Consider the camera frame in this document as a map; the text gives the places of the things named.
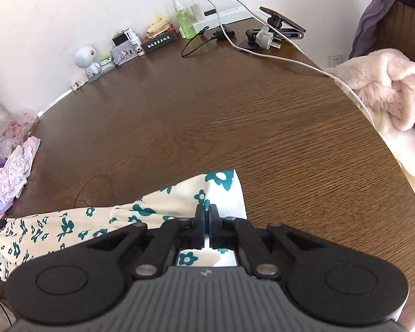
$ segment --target floral fabric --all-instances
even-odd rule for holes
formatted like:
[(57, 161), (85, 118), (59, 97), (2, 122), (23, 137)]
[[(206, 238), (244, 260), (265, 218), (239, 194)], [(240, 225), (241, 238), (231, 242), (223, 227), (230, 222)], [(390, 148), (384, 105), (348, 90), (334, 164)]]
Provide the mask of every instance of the floral fabric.
[[(114, 207), (75, 208), (7, 219), (0, 231), (0, 279), (6, 281), (18, 266), (32, 258), (73, 246), (126, 225), (144, 222), (158, 228), (164, 221), (193, 217), (198, 204), (216, 204), (221, 217), (246, 218), (240, 181), (234, 170), (195, 176)], [(178, 266), (233, 266), (235, 255), (226, 249), (183, 250)]]

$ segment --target wall socket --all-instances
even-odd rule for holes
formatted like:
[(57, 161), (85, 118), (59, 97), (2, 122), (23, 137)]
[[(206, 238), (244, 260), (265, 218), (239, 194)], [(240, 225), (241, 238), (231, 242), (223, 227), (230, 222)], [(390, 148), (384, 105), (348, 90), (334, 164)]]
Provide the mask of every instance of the wall socket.
[(328, 67), (335, 67), (343, 63), (343, 55), (329, 55)]

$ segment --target ribbed gray surface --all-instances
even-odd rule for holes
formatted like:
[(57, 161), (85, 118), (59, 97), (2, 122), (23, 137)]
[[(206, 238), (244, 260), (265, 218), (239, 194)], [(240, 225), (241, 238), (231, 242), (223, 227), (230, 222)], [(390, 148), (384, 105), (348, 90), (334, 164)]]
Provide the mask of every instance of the ribbed gray surface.
[(242, 267), (170, 267), (136, 282), (106, 315), (69, 327), (20, 321), (12, 332), (405, 332), (390, 321), (370, 328), (337, 327), (296, 309), (279, 285), (250, 277)]

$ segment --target power strip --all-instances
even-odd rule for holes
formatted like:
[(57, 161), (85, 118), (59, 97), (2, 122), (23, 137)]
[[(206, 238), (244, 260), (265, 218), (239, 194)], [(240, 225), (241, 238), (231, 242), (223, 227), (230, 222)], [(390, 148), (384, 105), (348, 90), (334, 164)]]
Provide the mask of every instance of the power strip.
[[(242, 6), (220, 11), (219, 15), (221, 23), (223, 24), (230, 24), (233, 22), (250, 19), (252, 17), (251, 13)], [(194, 23), (194, 28), (196, 32), (199, 32), (206, 26), (209, 26), (209, 30), (212, 28), (216, 28), (217, 26), (220, 26), (220, 24), (218, 23), (217, 14), (206, 16), (206, 19), (204, 21)]]

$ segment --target clear plastic bottle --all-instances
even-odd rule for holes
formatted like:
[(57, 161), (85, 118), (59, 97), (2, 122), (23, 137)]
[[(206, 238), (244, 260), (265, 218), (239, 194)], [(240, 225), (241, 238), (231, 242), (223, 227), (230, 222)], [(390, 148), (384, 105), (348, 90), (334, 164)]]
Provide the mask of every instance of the clear plastic bottle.
[(175, 12), (177, 13), (177, 20), (181, 26), (181, 29), (185, 33), (185, 38), (190, 39), (197, 35), (194, 25), (189, 17), (189, 13), (183, 7), (178, 0), (173, 0)]

